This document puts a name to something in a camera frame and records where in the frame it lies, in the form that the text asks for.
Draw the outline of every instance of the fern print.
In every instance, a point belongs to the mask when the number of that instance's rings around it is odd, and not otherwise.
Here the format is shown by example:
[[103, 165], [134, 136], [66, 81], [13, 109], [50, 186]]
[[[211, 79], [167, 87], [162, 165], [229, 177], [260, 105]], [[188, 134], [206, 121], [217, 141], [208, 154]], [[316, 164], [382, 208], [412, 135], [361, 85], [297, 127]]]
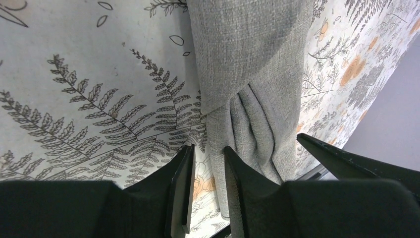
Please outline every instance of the fern print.
[[32, 110], [27, 105], [20, 105], [9, 92], [0, 92], [0, 102], [5, 103], [2, 108], [9, 111], [8, 114], [15, 122], [21, 124], [22, 129], [39, 138], [35, 141], [41, 143], [42, 148], [49, 150], [45, 154], [55, 157], [47, 160], [54, 164], [54, 167], [68, 168], [89, 160], [105, 143], [95, 143], [99, 139], [96, 136], [85, 138], [88, 127], [73, 135], [73, 122], [64, 126], [64, 118], [54, 121], [48, 113], [42, 116], [37, 109]]
[[129, 170], [131, 174], [127, 176], [129, 179], [125, 181], [126, 187], [131, 186], [138, 181], [145, 178], [150, 172], [148, 168], [156, 167], [156, 163], [159, 163], [158, 156], [165, 157], [165, 152], [169, 152], [169, 145], [158, 139], [158, 136], [151, 136], [137, 142], [129, 150], [117, 149], [115, 153], [121, 155], [130, 155], [131, 164], [133, 167]]
[[53, 81], [70, 86], [62, 90], [62, 92], [76, 95], [70, 99], [70, 103], [84, 102], [84, 104], [79, 107], [79, 111], [95, 110], [95, 112], [87, 115], [85, 118], [103, 118], [101, 121], [93, 123], [93, 125], [104, 127], [112, 126], [111, 128], [103, 129], [100, 132], [101, 134], [105, 134], [105, 138], [109, 140], [106, 142], [107, 145], [120, 146], [135, 142], [137, 141], [138, 136], [150, 130], [154, 126], [154, 124], [152, 124], [140, 127], [147, 119], [152, 117], [155, 112], [145, 114], [137, 118], [131, 124], [128, 124], [140, 110], [146, 107], [146, 105], [137, 105], [125, 115], [119, 117], [120, 110], [123, 109], [125, 104], [133, 95], [130, 94], [123, 96], [117, 103], [108, 107], [110, 100], [113, 98], [118, 89], [114, 88], [108, 90], [98, 101], [103, 84], [96, 84], [92, 87], [89, 93], [85, 93], [89, 80], [83, 79], [76, 84], [76, 71], [69, 72], [68, 65], [63, 65], [63, 62], [64, 59], [61, 59], [59, 55], [54, 55], [53, 59], [48, 60], [48, 63], [53, 64], [56, 67], [56, 69], [51, 70], [51, 73], [60, 76], [54, 78]]
[[144, 10], [149, 12], [151, 18], [156, 15], [156, 9], [158, 7], [163, 8], [165, 16], [168, 16], [168, 14], [171, 15], [176, 8], [182, 8], [182, 12], [188, 11], [185, 0], [153, 0], [153, 2], [150, 3], [150, 6], [145, 7]]
[[154, 127], [154, 130], [168, 132], [179, 129], [183, 125], [201, 123], [201, 120], [203, 119], [203, 115], [199, 112], [201, 97], [197, 97], [198, 101], [195, 103], [195, 109], [193, 108], [190, 109], [190, 111], [185, 112], [193, 106], [190, 103], [184, 103], [184, 101], [191, 98], [190, 95], [179, 95], [185, 82], [183, 81], [178, 84], [178, 77], [169, 80], [169, 71], [164, 74], [163, 68], [158, 68], [151, 59], [147, 59], [144, 55], [141, 56], [140, 53], [134, 49], [131, 50], [131, 52], [137, 59], [142, 61], [142, 64], [146, 65], [145, 69], [152, 71], [149, 76], [154, 77], [153, 81], [158, 83], [155, 87], [155, 90], [158, 91], [156, 96], [159, 98], [157, 103], [172, 104], [170, 106], [160, 107], [157, 110], [157, 112], [161, 114], [156, 116], [159, 121], [155, 123], [156, 127]]
[[129, 160], [121, 158], [115, 151], [102, 154], [95, 160], [87, 161], [77, 168], [62, 171], [48, 180], [111, 180], [120, 178], [122, 175], [114, 171], [123, 171], [128, 167]]
[[314, 5], [312, 7], [312, 22], [315, 21], [316, 18], [321, 17], [321, 13], [325, 10], [325, 4], [328, 0], [314, 0]]
[[381, 14], [391, 3], [391, 0], [346, 0], [345, 6], [348, 8], [349, 21], [352, 21], [352, 26], [356, 24], [354, 31], [363, 23], [360, 28], [361, 32], [375, 14], [378, 12]]
[[44, 159], [37, 159], [31, 162], [32, 153], [20, 158], [15, 159], [13, 153], [9, 150], [4, 155], [0, 156], [2, 167], [0, 170], [0, 181], [8, 180], [35, 180], [29, 176]]
[[334, 37], [331, 37], [327, 43], [319, 50], [314, 53], [308, 53], [308, 55], [316, 60], [314, 66], [318, 66], [319, 69], [322, 69], [327, 63], [329, 66], [334, 65], [334, 57], [343, 56], [347, 54], [349, 49], [354, 48], [356, 43], [359, 41], [360, 34], [357, 34], [356, 37], [352, 40], [350, 38], [340, 37], [335, 44], [335, 46], [330, 47]]
[[373, 67], [368, 74], [363, 75], [351, 91], [347, 103], [349, 106], [363, 110], [378, 95], [383, 84], [377, 83], [385, 65]]

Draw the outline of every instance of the leaf outline drawing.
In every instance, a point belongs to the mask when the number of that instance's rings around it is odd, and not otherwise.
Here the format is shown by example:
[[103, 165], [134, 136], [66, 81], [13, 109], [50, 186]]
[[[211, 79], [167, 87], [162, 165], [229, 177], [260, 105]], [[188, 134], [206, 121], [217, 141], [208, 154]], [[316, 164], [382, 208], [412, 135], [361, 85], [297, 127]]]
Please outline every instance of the leaf outline drawing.
[[172, 36], [169, 36], [169, 38], [176, 45], [179, 45], [179, 46], [183, 46], [184, 45], [184, 38], [182, 38], [180, 36], [172, 35]]
[[[114, 8], [112, 7], [112, 5], [109, 4], [109, 3], [107, 3], [107, 2], [105, 2], [105, 1], [99, 1], [98, 4], [99, 4], [99, 6], [103, 7], [104, 9], [106, 9], [108, 11], [114, 10]], [[99, 28], [102, 25], [104, 25], [107, 19], [108, 19], [108, 15], [101, 16], [98, 19], [98, 21], [96, 22], [96, 27]]]
[[23, 26], [29, 28], [25, 22], [19, 19], [17, 16], [13, 15], [10, 11], [21, 11], [24, 10], [28, 6], [27, 1], [25, 1], [24, 5], [19, 8], [10, 8], [0, 3], [0, 17], [6, 21], [13, 22], [19, 26]]
[[101, 27], [106, 22], [107, 19], [108, 19], [108, 15], [101, 16], [96, 23], [96, 27]]
[[188, 5], [185, 0], [153, 0], [150, 6], [145, 7], [144, 10], [149, 12], [151, 18], [156, 15], [156, 9], [159, 6], [164, 9], [165, 16], [171, 15], [175, 8], [182, 8], [182, 12], [188, 11]]

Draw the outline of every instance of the botanical pattern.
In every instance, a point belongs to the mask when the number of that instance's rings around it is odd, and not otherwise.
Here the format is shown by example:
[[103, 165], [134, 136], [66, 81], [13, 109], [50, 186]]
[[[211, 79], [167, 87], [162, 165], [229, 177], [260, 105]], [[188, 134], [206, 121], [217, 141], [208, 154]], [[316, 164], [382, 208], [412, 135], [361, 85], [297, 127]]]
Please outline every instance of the botanical pattern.
[[[347, 0], [344, 6], [315, 1], [297, 128], [338, 147], [347, 142], [420, 28], [415, 0]], [[348, 23], [353, 29], [347, 29]], [[296, 145], [298, 178], [318, 162]]]
[[379, 12], [381, 14], [389, 5], [391, 0], [346, 0], [347, 16], [351, 20], [354, 30], [361, 25], [360, 31], [364, 29], [366, 23]]
[[150, 3], [150, 6], [145, 8], [146, 11], [149, 11], [150, 18], [156, 15], [158, 7], [163, 8], [165, 16], [171, 15], [176, 8], [181, 8], [182, 12], [188, 11], [185, 0], [154, 0]]
[[[0, 23], [10, 27], [0, 42], [0, 180], [105, 179], [128, 187], [194, 143], [187, 237], [210, 238], [228, 225], [204, 154], [187, 2], [64, 1], [49, 8], [44, 14], [31, 1], [0, 0]], [[342, 147], [417, 36], [420, 2], [314, 0], [312, 12], [296, 131]], [[105, 24], [111, 17], [118, 27]], [[29, 26], [32, 32], [24, 30]], [[317, 165], [299, 143], [296, 155], [297, 178]]]

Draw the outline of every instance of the gray curtain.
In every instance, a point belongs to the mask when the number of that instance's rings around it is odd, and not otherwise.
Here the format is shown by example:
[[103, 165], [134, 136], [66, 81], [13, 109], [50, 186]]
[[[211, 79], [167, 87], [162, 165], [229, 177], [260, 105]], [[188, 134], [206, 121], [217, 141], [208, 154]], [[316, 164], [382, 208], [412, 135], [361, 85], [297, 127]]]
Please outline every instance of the gray curtain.
[[281, 184], [294, 179], [308, 0], [190, 0], [202, 112], [218, 201], [229, 217], [223, 148]]

